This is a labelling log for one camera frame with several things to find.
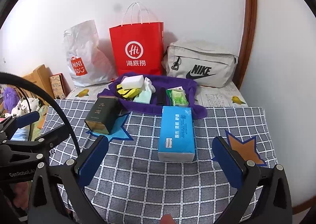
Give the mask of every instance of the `white sponge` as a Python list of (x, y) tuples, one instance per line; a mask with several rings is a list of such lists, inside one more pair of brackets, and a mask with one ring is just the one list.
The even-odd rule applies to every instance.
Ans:
[(121, 85), (123, 89), (141, 88), (144, 84), (144, 76), (126, 77), (122, 80)]

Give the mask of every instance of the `purple plush toy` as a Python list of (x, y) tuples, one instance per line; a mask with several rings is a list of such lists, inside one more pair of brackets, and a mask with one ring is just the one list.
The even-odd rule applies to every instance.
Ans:
[(11, 113), (12, 109), (18, 104), (20, 98), (17, 92), (11, 88), (7, 87), (3, 93), (3, 101), (4, 101), (4, 108)]

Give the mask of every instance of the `blue box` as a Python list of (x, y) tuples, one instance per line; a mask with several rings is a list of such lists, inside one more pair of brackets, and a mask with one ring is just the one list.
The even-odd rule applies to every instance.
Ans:
[(160, 161), (192, 162), (195, 156), (191, 108), (164, 106), (158, 144)]

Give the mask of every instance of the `white rope handle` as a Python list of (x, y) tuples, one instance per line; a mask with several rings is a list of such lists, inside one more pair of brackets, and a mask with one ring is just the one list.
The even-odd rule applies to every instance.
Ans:
[[(133, 18), (133, 8), (134, 8), (134, 6), (135, 6), (136, 4), (138, 5), (139, 11), (140, 11), (141, 24), (143, 24), (143, 15), (142, 15), (142, 11), (141, 11), (141, 8), (140, 8), (139, 3), (141, 3), (141, 2), (134, 2), (134, 3), (130, 4), (130, 6), (126, 9), (126, 12), (125, 12), (125, 14), (124, 14), (124, 16), (123, 16), (123, 19), (122, 19), (121, 26), (123, 26), (123, 21), (124, 21), (125, 15), (127, 14), (127, 12), (128, 12), (128, 10), (129, 10), (130, 7), (132, 7), (132, 12), (131, 12), (131, 25), (133, 24), (133, 21), (132, 21), (132, 18)], [(149, 22), (149, 12), (148, 12), (148, 9), (147, 9), (145, 6), (144, 6), (144, 8), (146, 9), (147, 14), (148, 14), (148, 23), (150, 23), (150, 22)]]

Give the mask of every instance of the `gray plaid fabric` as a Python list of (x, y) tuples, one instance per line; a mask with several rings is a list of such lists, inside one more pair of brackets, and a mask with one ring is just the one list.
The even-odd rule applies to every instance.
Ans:
[[(94, 101), (56, 100), (64, 110), (81, 149), (95, 140), (86, 132), (84, 119)], [(158, 160), (160, 116), (131, 112), (125, 128), (134, 141), (113, 140), (109, 151), (86, 188), (86, 195), (109, 223), (159, 223), (171, 214), (176, 223), (213, 223), (236, 193), (217, 162), (211, 161), (212, 140), (225, 129), (241, 140), (257, 135), (257, 150), (269, 167), (276, 163), (273, 145), (262, 108), (208, 108), (204, 119), (195, 120), (197, 154), (190, 163), (165, 163)], [(49, 107), (42, 132), (62, 124)], [(71, 138), (55, 148), (50, 165), (76, 158)], [(59, 186), (67, 204), (63, 186)], [(244, 218), (251, 215), (259, 198), (257, 188)]]

